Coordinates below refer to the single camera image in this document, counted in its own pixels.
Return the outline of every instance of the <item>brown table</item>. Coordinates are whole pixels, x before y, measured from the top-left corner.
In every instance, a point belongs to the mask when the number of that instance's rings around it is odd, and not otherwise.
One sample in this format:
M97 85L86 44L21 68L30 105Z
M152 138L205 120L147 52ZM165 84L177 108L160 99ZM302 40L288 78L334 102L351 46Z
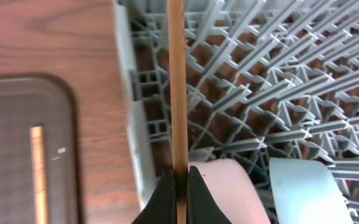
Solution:
M139 213L109 0L0 0L0 74L47 72L77 99L85 223Z

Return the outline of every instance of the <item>wooden stick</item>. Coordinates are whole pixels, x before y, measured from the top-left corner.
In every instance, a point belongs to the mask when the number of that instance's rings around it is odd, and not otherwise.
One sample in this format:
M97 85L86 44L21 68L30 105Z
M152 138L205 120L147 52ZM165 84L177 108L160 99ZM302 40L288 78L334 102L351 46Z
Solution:
M177 223L186 223L188 172L184 1L167 0L172 147L178 181Z
M37 219L37 224L48 224L42 127L38 126L31 128L30 136L34 177L35 217Z

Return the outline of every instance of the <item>wooden surface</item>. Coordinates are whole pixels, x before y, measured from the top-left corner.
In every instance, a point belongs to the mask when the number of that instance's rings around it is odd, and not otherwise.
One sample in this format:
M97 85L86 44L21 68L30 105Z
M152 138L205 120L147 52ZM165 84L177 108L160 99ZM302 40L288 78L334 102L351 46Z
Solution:
M187 98L183 0L167 0L170 98L174 172L178 181L177 222L186 224L187 201Z
M106 0L0 0L0 73L48 72L77 98L85 223L139 213L113 8Z

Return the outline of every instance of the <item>gray plastic dish rack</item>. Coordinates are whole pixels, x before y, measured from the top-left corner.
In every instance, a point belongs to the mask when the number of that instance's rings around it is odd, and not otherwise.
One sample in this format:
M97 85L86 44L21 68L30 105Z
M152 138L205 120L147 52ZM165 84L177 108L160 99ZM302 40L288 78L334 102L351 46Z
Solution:
M115 0L114 3L116 41L128 97L128 139L143 208L156 186L150 143L171 142L170 106L164 96L169 86L169 71L157 61L158 51L168 48L165 1L132 0L122 5ZM268 160L271 156L302 159L301 148L307 147L310 151L307 159L321 160L332 171L354 222L359 223L356 197L359 190L359 0L185 1L185 10L185 35L194 40L187 46L186 63L203 75L196 85L187 85L188 112L200 102L214 111L203 126L188 121L189 127L200 133L190 146L190 161L206 161L217 155L215 152L222 158L235 158L250 175L269 217L276 220ZM292 21L283 23L289 17ZM260 24L250 24L254 18ZM224 25L216 26L218 20L224 21ZM306 35L298 38L296 34L302 30ZM325 31L332 35L326 37L322 34ZM253 34L257 37L256 44L242 43L238 40L241 34ZM209 35L223 35L225 40L220 45L210 45L206 42ZM134 46L140 45L152 51L152 70L138 71ZM212 56L204 66L191 54L197 45L211 51ZM236 47L249 52L238 63L230 57ZM270 58L273 49L280 50ZM345 58L346 63L335 63L340 58ZM308 66L315 59L323 61L322 68ZM249 72L257 62L265 67L265 77ZM237 71L234 80L216 76L224 63ZM335 77L330 71L341 75ZM253 92L249 84L236 86L240 76L257 83L259 88ZM209 101L200 91L205 80L215 83L226 94L214 103ZM157 86L158 92L145 96L142 90L150 86ZM349 91L355 89L356 94L350 95ZM297 105L294 103L297 100L304 103ZM163 119L146 120L143 103L148 102L159 105ZM225 112L239 102L246 105L240 118ZM261 105L267 102L274 102L276 109L264 110ZM349 105L350 111L346 112L340 103ZM255 134L246 124L250 113L268 121L262 134ZM292 121L291 113L298 115L298 122ZM225 142L208 130L218 114L236 126ZM280 132L270 133L273 127ZM252 138L234 141L240 131L246 131ZM203 136L209 136L215 147L197 148ZM350 152L357 157L344 158Z

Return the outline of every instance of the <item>light blue object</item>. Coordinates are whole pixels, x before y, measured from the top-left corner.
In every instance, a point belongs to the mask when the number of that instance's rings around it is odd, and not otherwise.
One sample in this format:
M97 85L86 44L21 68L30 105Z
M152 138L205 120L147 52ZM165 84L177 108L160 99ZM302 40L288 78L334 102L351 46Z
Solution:
M338 185L321 162L271 158L271 185L280 224L351 224Z

